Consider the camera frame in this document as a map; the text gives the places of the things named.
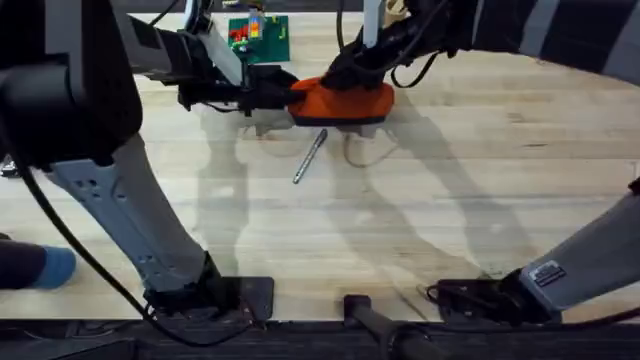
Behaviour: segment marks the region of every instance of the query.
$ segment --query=black clamp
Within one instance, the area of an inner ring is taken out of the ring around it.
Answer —
[[[631,190],[633,195],[640,196],[640,178],[637,178],[636,181],[629,184],[629,190]]]
[[[154,310],[167,316],[202,308],[216,308],[216,316],[222,316],[238,307],[237,295],[237,292],[227,286],[207,253],[202,275],[197,283],[176,291],[146,290],[143,296]]]

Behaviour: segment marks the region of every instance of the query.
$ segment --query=wire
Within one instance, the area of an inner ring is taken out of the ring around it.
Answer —
[[[138,300],[136,300],[136,298],[115,277],[113,277],[113,275],[111,275],[111,273],[107,269],[105,269],[102,264],[100,264],[100,262],[93,257],[93,255],[91,255],[91,253],[82,245],[82,243],[80,243],[80,241],[75,237],[75,235],[67,227],[64,221],[60,218],[56,210],[49,202],[47,196],[42,192],[42,189],[38,185],[38,182],[35,180],[33,174],[31,173],[31,169],[25,164],[22,158],[22,154],[17,150],[17,147],[9,136],[6,119],[2,116],[0,116],[0,140],[2,140],[7,149],[7,152],[11,155],[14,162],[16,163],[18,173],[31,192],[31,195],[36,200],[42,211],[47,215],[51,223],[65,238],[67,243],[69,243],[69,245],[78,253],[78,255],[80,255],[80,257],[82,257],[87,262],[87,264],[89,264],[89,266],[91,266],[98,273],[98,275],[100,275],[100,277],[102,277],[114,290],[116,290],[155,330],[175,342],[190,347],[205,348],[222,344],[232,338],[243,334],[251,328],[252,325],[249,324],[228,335],[223,336],[220,339],[207,343],[200,343],[185,339],[164,327],[164,325],[160,324],[151,315],[149,315],[145,311],[145,308],[138,302]]]
[[[392,147],[391,149],[389,149],[386,153],[382,154],[381,156],[379,156],[377,159],[373,160],[372,162],[368,163],[368,164],[358,164],[355,161],[353,161],[351,159],[351,156],[349,155],[349,148],[351,145],[352,141],[351,141],[351,135],[350,134],[345,134],[344,136],[344,142],[342,145],[342,155],[344,156],[344,160],[347,162],[347,164],[351,165],[352,167],[356,168],[356,169],[366,169],[375,165],[378,165],[379,163],[383,162],[384,160],[386,160],[389,156],[391,156],[391,154],[393,154],[396,150],[398,150],[400,148],[399,145],[396,145],[394,147]]]
[[[336,35],[338,37],[338,46],[340,47],[340,53],[341,54],[345,54],[346,52],[345,47],[344,47],[344,35],[342,32],[342,17],[343,17],[343,12],[344,12],[344,3],[345,0],[338,0],[338,11],[336,14]],[[411,40],[411,42],[409,43],[409,45],[407,45],[407,47],[400,52],[400,55],[398,55],[393,61],[391,61],[389,64],[378,68],[378,69],[366,69],[361,67],[360,65],[355,63],[355,60],[353,58],[353,56],[351,55],[346,55],[348,62],[349,62],[349,67],[351,67],[352,69],[356,70],[357,72],[360,72],[362,74],[365,75],[382,75],[384,73],[386,73],[387,71],[395,68],[396,66],[402,64],[402,62],[409,56],[409,54],[411,54],[411,52],[413,51],[413,49],[416,47],[416,45],[418,45],[418,43],[420,42],[420,40],[422,40],[422,37],[424,36],[425,32],[427,31],[427,28],[429,28],[429,25],[431,25],[431,23],[433,22],[433,19],[435,18],[436,15],[438,15],[438,13],[440,13],[440,11],[445,7],[445,5],[447,5],[449,3],[449,0],[441,0],[440,3],[438,3],[438,5],[436,5],[436,7],[433,9],[433,11],[431,11],[430,13],[428,13],[427,15],[425,15],[425,19],[423,21],[422,26],[420,27],[420,29],[418,30],[418,33],[416,34],[416,36],[413,38],[413,40]]]
[[[425,296],[430,302],[435,305],[439,305],[437,298],[431,294],[431,292],[437,289],[437,285],[432,285],[426,288],[426,291],[418,292]],[[630,320],[640,316],[640,306],[635,307],[631,310],[619,312],[617,314],[605,316],[599,319],[587,320],[583,322],[576,323],[565,323],[565,324],[540,324],[535,326],[526,326],[520,328],[459,328],[446,324],[435,324],[435,323],[424,323],[420,324],[420,326],[440,332],[448,332],[448,333],[457,333],[457,334],[522,334],[522,333],[544,333],[544,332],[568,332],[568,331],[582,331],[582,330],[591,330],[595,328],[600,328],[604,326],[613,325],[622,321]]]
[[[398,79],[396,78],[396,70],[398,69],[398,67],[396,66],[395,68],[393,68],[393,71],[391,71],[391,81],[393,82],[393,85],[395,85],[399,89],[410,89],[418,85],[422,81],[422,79],[424,79],[424,76],[427,75],[427,72],[429,72],[429,69],[431,69],[431,66],[436,61],[439,54],[440,52],[433,53],[427,63],[424,64],[424,67],[422,68],[418,76],[416,76],[416,78],[408,85],[402,85],[398,82]]]
[[[219,112],[219,113],[223,113],[223,114],[228,114],[234,111],[240,111],[239,108],[221,108],[219,106],[213,105],[212,103],[202,103],[212,109],[214,109],[215,111]]]
[[[151,26],[155,26],[158,22],[160,22],[160,20],[162,20],[165,16],[167,16],[167,14],[173,10],[174,7],[176,7],[176,5],[178,5],[178,3],[180,2],[180,0],[173,0],[171,2],[171,4],[169,4],[169,6],[167,6],[166,9],[164,9],[163,12],[161,12],[160,14],[158,14],[158,16],[156,16],[153,20],[151,20],[151,22],[149,23],[149,25]]]

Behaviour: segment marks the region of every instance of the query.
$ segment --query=wooden table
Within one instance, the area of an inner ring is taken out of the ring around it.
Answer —
[[[179,18],[161,25],[175,29]],[[226,32],[225,16],[217,19]],[[350,14],[345,31],[360,24]],[[321,74],[337,53],[334,15],[295,14],[291,28],[285,67],[300,78]],[[410,80],[423,62],[399,77]],[[251,124],[288,115],[188,113],[175,89],[138,84],[148,155],[180,219],[223,274],[275,278],[275,319],[339,319],[343,295],[366,293],[395,319],[436,320],[417,285],[501,277],[605,211],[640,175],[640,91],[526,57],[438,59],[418,87],[396,92],[393,114],[372,139],[345,145],[330,130],[299,185],[291,178],[318,129],[256,136]],[[80,205],[40,178],[76,235],[140,295],[125,256]],[[20,181],[0,181],[0,197],[3,232],[65,245]],[[629,287],[567,318],[626,309],[639,295]],[[1,292],[0,317],[137,315],[80,262],[61,289]]]

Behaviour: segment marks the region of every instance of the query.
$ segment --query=label sticker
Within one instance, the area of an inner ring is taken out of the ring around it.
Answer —
[[[567,273],[560,265],[551,260],[529,272],[529,277],[538,286],[545,287],[565,277]]]

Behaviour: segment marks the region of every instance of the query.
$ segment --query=black cable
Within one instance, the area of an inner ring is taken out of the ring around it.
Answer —
[[[67,243],[82,257],[89,266],[91,266],[97,273],[102,277],[114,290],[116,290],[139,314],[142,318],[149,323],[155,330],[168,337],[169,339],[176,341],[178,343],[190,346],[190,347],[212,347],[219,344],[222,344],[234,337],[239,336],[240,334],[246,332],[251,328],[251,324],[240,328],[228,335],[223,336],[220,339],[215,341],[211,341],[208,343],[199,343],[194,342],[188,339],[185,339],[179,335],[174,334],[171,330],[167,329],[163,325],[161,325],[158,321],[156,321],[151,315],[149,315],[145,308],[136,300],[136,298],[127,290],[111,273],[105,269],[102,264],[96,258],[91,255],[91,253],[80,243],[80,241],[73,235],[71,230],[67,227],[64,221],[60,218],[56,210],[53,208],[47,196],[42,192],[42,189],[38,185],[38,182],[35,180],[33,174],[31,173],[31,169],[25,164],[22,154],[17,150],[17,147],[13,143],[13,140],[9,136],[8,126],[5,123],[5,119],[0,116],[0,140],[4,143],[7,152],[13,158],[13,161],[16,163],[16,167],[18,168],[18,173],[22,177],[25,185],[31,192],[31,195],[36,200],[42,211],[47,215],[51,223],[56,227],[56,229],[60,232],[60,234],[65,238]]]
[[[215,111],[219,112],[219,113],[223,113],[223,114],[228,114],[234,111],[240,111],[239,108],[221,108],[219,106],[213,105],[212,103],[202,103],[212,109],[214,109]]]
[[[393,68],[393,71],[391,71],[391,81],[393,82],[393,85],[395,85],[399,89],[410,89],[418,85],[422,81],[422,79],[424,79],[424,76],[427,75],[427,72],[429,72],[429,69],[431,69],[431,66],[436,61],[439,54],[440,52],[433,53],[427,63],[424,64],[424,67],[422,68],[418,76],[416,76],[416,78],[408,85],[402,85],[398,82],[398,79],[396,78],[396,70],[398,69],[398,67],[396,66],[395,68]]]
[[[342,33],[342,13],[344,12],[344,6],[345,6],[344,5],[344,1],[345,0],[338,0],[338,1],[339,1],[339,4],[338,4],[337,16],[336,16],[336,33],[337,33],[337,37],[338,37],[338,46],[340,47],[340,53],[343,54],[344,53],[344,35]],[[416,47],[416,45],[418,45],[418,43],[420,42],[420,40],[424,36],[425,32],[427,31],[427,28],[429,27],[429,25],[431,25],[431,22],[433,21],[435,16],[438,15],[440,13],[440,11],[448,3],[449,3],[449,0],[441,0],[440,3],[438,3],[438,5],[436,5],[436,7],[430,13],[425,15],[423,24],[420,27],[420,29],[418,30],[418,33],[413,38],[413,40],[411,40],[409,45],[407,45],[407,47],[400,52],[400,55],[398,55],[393,61],[391,61],[387,65],[385,65],[385,66],[383,66],[381,68],[378,68],[378,69],[373,69],[373,70],[372,69],[366,69],[366,68],[363,68],[360,65],[356,64],[355,60],[353,59],[353,56],[348,56],[347,57],[348,62],[349,62],[348,66],[350,68],[356,70],[357,72],[362,73],[362,74],[376,76],[376,75],[382,75],[382,74],[386,73],[387,71],[389,71],[389,70],[395,68],[396,66],[400,65],[409,56],[409,54],[411,54],[411,52]]]
[[[149,25],[151,26],[155,26],[158,22],[160,22],[160,20],[162,20],[165,16],[167,16],[167,14],[173,10],[174,7],[176,7],[176,5],[178,5],[178,3],[180,2],[180,0],[173,0],[171,2],[171,4],[169,4],[169,6],[167,6],[166,9],[164,9],[163,12],[161,12],[160,14],[158,14],[158,16],[155,17],[155,19],[151,20],[151,22],[149,23]]]
[[[427,287],[427,290],[421,294],[426,296],[428,300],[435,305],[439,305],[437,297],[433,296],[430,292],[436,290],[437,285]],[[420,326],[440,332],[458,333],[458,334],[522,334],[522,333],[544,333],[544,332],[568,332],[568,331],[582,331],[591,330],[599,327],[614,325],[616,323],[630,320],[640,316],[640,306],[631,310],[622,311],[617,314],[605,316],[599,319],[587,320],[576,323],[566,324],[540,324],[534,326],[523,326],[520,328],[458,328],[446,324],[424,323]]]

